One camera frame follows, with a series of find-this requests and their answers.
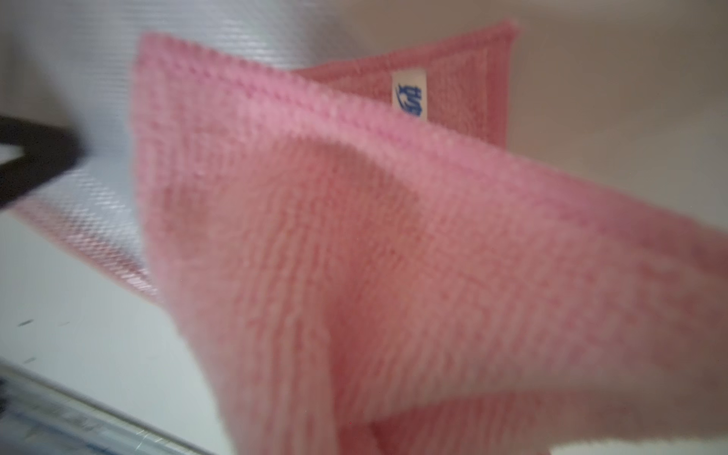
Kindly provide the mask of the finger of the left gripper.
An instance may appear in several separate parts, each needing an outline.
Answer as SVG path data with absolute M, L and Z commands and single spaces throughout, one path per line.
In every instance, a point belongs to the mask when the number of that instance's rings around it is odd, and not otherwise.
M 80 137 L 70 128 L 1 117 L 1 145 L 21 155 L 1 165 L 1 207 L 74 169 L 85 158 Z

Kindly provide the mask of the pink microfiber cloth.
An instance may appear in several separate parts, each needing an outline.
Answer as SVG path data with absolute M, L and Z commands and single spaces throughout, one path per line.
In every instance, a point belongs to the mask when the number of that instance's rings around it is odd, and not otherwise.
M 727 237 L 161 34 L 133 84 L 159 301 L 240 454 L 727 432 Z

